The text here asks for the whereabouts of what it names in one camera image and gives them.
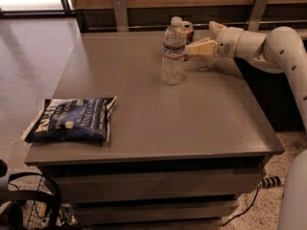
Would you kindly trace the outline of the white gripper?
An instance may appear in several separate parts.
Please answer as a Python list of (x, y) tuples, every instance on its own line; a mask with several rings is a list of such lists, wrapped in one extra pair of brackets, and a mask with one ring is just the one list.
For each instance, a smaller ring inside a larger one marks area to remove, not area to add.
[(234, 58), (237, 44), (244, 30), (234, 27), (227, 28), (216, 21), (210, 21), (209, 31), (216, 37), (216, 40), (205, 37), (194, 41), (185, 46), (185, 54), (189, 56), (213, 56), (218, 51), (221, 57)]

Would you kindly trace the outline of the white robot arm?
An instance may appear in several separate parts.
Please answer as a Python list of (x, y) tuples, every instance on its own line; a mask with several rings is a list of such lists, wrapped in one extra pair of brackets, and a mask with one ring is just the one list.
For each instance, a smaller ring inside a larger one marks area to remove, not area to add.
[(268, 33), (209, 22), (209, 37), (185, 47), (188, 56), (239, 58), (264, 72), (286, 75), (304, 127), (307, 128), (307, 53), (298, 32), (277, 27)]

